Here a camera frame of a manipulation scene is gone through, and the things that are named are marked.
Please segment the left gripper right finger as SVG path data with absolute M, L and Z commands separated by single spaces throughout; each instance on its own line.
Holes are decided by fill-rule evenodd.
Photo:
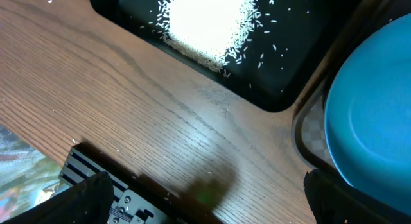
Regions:
M 410 223 L 409 215 L 317 169 L 305 174 L 304 193 L 317 223 Z

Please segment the pile of white rice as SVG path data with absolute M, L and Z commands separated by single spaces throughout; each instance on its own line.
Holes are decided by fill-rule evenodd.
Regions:
M 143 11 L 167 45 L 214 72 L 249 73 L 260 86 L 283 86 L 292 32 L 312 19 L 313 0 L 122 0 Z

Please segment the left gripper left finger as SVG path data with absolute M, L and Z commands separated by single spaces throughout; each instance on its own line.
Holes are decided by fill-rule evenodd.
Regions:
M 3 223 L 106 224 L 113 201 L 112 179 L 102 171 Z

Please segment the dark blue plate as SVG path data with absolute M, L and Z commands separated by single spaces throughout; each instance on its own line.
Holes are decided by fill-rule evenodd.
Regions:
M 324 128 L 334 165 L 357 190 L 410 214 L 410 16 L 363 41 L 338 71 Z

